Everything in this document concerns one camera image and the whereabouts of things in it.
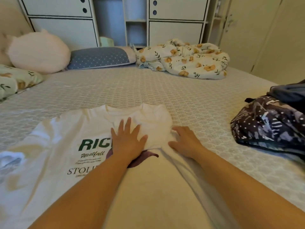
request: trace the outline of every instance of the floral pillow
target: floral pillow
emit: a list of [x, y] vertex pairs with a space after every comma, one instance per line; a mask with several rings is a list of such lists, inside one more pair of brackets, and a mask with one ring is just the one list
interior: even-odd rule
[[43, 76], [37, 72], [0, 64], [0, 101], [42, 81]]

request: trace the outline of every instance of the headboard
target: headboard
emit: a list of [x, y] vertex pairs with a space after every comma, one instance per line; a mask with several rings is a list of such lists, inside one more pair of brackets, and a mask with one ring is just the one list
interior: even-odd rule
[[20, 12], [1, 3], [0, 16], [0, 64], [11, 66], [11, 61], [6, 55], [9, 36], [19, 37], [32, 32], [32, 29]]

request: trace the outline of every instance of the white pillow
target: white pillow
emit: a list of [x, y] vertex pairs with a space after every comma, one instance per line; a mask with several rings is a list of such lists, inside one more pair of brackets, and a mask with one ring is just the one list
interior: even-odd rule
[[15, 67], [39, 73], [63, 70], [71, 57], [68, 46], [46, 30], [13, 37], [7, 54]]

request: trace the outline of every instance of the navy patterned fabric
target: navy patterned fabric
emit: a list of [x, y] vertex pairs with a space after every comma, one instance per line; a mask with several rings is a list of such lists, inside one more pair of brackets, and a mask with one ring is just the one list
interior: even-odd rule
[[129, 64], [127, 53], [118, 47], [96, 47], [71, 52], [67, 70], [102, 68]]

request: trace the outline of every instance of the gray bedsheet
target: gray bedsheet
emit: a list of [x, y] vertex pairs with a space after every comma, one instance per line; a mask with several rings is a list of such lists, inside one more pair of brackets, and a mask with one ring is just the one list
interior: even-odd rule
[[305, 166], [284, 155], [235, 143], [230, 121], [244, 99], [264, 95], [269, 81], [228, 68], [223, 80], [196, 80], [134, 66], [71, 70], [0, 104], [0, 149], [25, 138], [45, 118], [109, 104], [165, 104], [176, 125], [188, 125], [204, 146], [305, 211]]

